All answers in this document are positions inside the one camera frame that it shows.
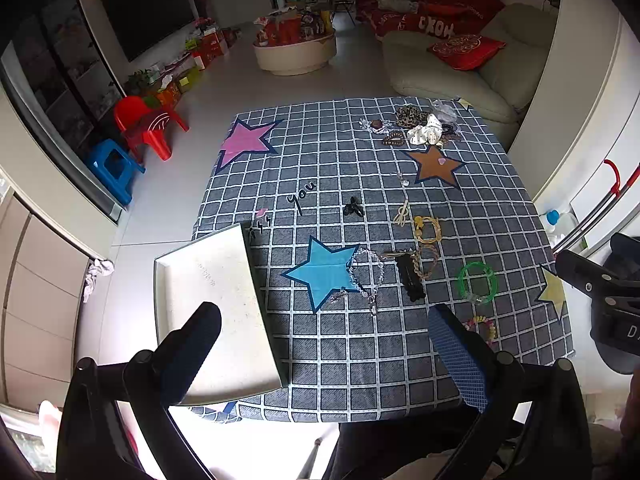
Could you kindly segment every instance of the checkered tablecloth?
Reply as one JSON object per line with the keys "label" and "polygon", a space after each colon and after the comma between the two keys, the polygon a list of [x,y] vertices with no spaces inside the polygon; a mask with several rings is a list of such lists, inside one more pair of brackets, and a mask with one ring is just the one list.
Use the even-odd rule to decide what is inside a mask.
{"label": "checkered tablecloth", "polygon": [[[425,107],[430,100],[348,99],[239,115],[249,125],[282,121],[266,137],[278,153],[246,153],[212,174],[193,238],[236,222],[255,225],[255,211],[268,208],[271,227],[256,233],[252,257],[274,354],[289,386],[240,400],[234,414],[345,422],[457,403],[458,390],[430,344],[429,304],[450,305],[462,321],[474,315],[492,318],[498,335],[492,347],[523,362],[548,364],[572,354],[566,307],[558,319],[552,304],[536,301],[545,283],[540,265],[554,270],[553,258],[536,210],[496,137],[473,108],[446,102],[456,108],[464,137],[444,147],[447,156],[466,162],[455,173],[461,189],[438,180],[413,184],[416,164],[399,153],[407,147],[384,146],[382,136],[359,124],[361,118],[394,120],[395,110],[405,104]],[[409,300],[390,260],[375,318],[356,293],[313,314],[306,288],[281,275],[306,259],[310,235],[329,247],[359,243],[378,254],[416,248],[411,226],[392,224],[404,202],[398,171],[412,183],[406,188],[411,216],[439,218],[442,227],[442,257],[426,282],[426,301]],[[316,188],[300,200],[301,216],[287,197],[310,182]],[[343,216],[351,196],[362,202],[364,218]],[[495,271],[498,294],[474,311],[462,299],[456,277],[475,260]],[[375,270],[364,260],[357,264],[355,274],[365,288]],[[479,292],[482,285],[486,280],[472,284]]]}

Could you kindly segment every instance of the tile floor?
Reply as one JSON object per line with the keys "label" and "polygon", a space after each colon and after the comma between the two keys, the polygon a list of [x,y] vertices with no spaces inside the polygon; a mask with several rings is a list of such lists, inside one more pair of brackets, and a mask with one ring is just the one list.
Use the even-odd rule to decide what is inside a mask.
{"label": "tile floor", "polygon": [[[381,45],[370,29],[354,27],[346,14],[336,16],[335,27],[338,54],[329,66],[290,77],[258,68],[252,47],[255,32],[250,27],[228,56],[216,58],[181,99],[177,112],[190,129],[185,133],[171,125],[173,155],[167,162],[154,153],[146,154],[146,173],[133,185],[134,201],[111,248],[116,270],[98,280],[82,309],[78,358],[89,355],[99,364],[108,364],[128,361],[138,350],[156,347],[153,260],[191,239],[211,168],[237,113],[318,100],[396,95],[386,78]],[[314,440],[330,433],[316,461],[313,478],[319,478],[337,438],[335,424],[242,420],[222,426],[183,408],[173,413],[200,458],[219,478],[296,478]],[[134,424],[127,408],[124,417]],[[140,447],[149,474],[161,478],[144,443]],[[241,459],[248,447],[253,453],[260,450],[258,460]]]}

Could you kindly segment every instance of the beige cabinet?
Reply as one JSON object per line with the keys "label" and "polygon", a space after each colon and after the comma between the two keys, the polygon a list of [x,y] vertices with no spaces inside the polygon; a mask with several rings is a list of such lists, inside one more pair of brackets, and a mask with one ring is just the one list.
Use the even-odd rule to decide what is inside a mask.
{"label": "beige cabinet", "polygon": [[11,193],[0,204],[0,402],[62,406],[89,258]]}

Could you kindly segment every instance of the round white coffee table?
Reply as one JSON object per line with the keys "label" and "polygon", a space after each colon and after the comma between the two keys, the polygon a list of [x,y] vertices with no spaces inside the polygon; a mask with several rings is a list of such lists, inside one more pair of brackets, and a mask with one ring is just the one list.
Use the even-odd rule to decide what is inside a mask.
{"label": "round white coffee table", "polygon": [[335,34],[278,46],[254,44],[258,66],[275,75],[297,75],[313,72],[325,66],[335,56]]}

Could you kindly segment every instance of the flat screen tv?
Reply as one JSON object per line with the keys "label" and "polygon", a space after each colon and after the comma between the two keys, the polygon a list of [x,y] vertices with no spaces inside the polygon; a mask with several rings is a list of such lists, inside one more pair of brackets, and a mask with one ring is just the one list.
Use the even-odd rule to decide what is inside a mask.
{"label": "flat screen tv", "polygon": [[101,0],[129,61],[194,20],[189,0]]}

